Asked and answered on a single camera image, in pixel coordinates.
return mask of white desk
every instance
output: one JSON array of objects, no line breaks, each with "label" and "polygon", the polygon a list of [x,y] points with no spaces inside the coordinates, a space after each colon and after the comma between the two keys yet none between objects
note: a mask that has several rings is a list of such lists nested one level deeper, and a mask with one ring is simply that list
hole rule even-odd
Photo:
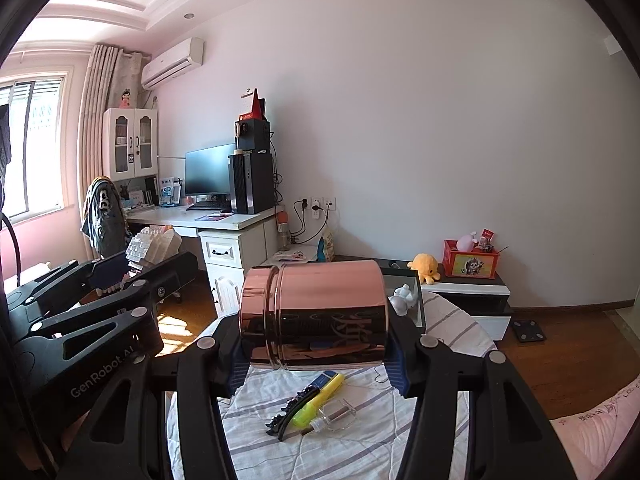
[{"label": "white desk", "polygon": [[187,211],[187,207],[155,207],[131,212],[127,221],[172,225],[181,237],[199,238],[218,316],[236,312],[249,269],[261,265],[278,250],[275,211],[270,208],[256,215],[231,215],[212,222],[197,221],[196,218],[208,212]]},{"label": "white desk", "polygon": [[214,230],[230,230],[239,231],[252,224],[261,222],[274,216],[273,209],[267,209],[257,215],[231,215],[222,220],[212,221],[196,221],[212,211],[187,211],[188,206],[181,205],[178,207],[155,207],[145,209],[140,212],[132,211],[127,215],[127,221],[132,224],[144,225],[173,225],[177,227],[191,227],[198,230],[214,229]]}]

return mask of baseboard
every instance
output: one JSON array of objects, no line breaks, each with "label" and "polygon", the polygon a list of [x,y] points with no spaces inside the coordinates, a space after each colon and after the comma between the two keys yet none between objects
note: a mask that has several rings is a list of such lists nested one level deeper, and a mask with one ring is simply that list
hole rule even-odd
[{"label": "baseboard", "polygon": [[568,312],[604,312],[606,310],[616,310],[618,308],[626,308],[633,306],[636,300],[612,301],[611,303],[593,303],[588,305],[569,305],[569,306],[512,306],[513,315],[521,316],[523,314],[566,314]]}]

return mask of curtain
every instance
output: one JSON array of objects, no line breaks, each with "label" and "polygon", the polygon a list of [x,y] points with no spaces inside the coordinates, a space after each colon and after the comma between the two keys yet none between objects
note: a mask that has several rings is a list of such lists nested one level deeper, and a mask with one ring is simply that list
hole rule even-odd
[{"label": "curtain", "polygon": [[[78,123],[78,207],[94,178],[102,176],[102,115],[107,108],[114,69],[124,51],[116,46],[97,44],[89,57],[82,88]],[[97,255],[87,238],[84,239],[87,258]]]},{"label": "curtain", "polygon": [[122,99],[122,93],[128,90],[131,94],[129,105],[131,108],[144,108],[143,100],[138,99],[142,90],[142,54],[133,52],[118,57],[118,62],[113,70],[111,89],[107,99],[107,108],[118,108]]}]

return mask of yellow highlighter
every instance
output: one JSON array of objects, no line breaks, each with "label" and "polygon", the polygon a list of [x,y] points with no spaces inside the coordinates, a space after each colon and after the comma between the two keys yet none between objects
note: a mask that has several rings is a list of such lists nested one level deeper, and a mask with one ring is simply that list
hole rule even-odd
[{"label": "yellow highlighter", "polygon": [[309,423],[316,418],[318,408],[329,400],[329,397],[331,397],[335,391],[340,388],[343,382],[344,375],[335,374],[313,399],[300,408],[299,412],[297,412],[291,419],[291,423],[295,427],[300,428],[300,430],[306,428]]}]

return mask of keyboard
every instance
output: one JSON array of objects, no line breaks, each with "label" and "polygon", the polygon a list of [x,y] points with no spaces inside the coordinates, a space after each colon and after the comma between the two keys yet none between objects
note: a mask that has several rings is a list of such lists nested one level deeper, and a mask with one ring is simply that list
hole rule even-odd
[{"label": "keyboard", "polygon": [[187,211],[221,211],[225,213],[231,212],[231,208],[228,203],[225,204],[224,202],[209,202],[204,200],[190,205],[187,208]]}]

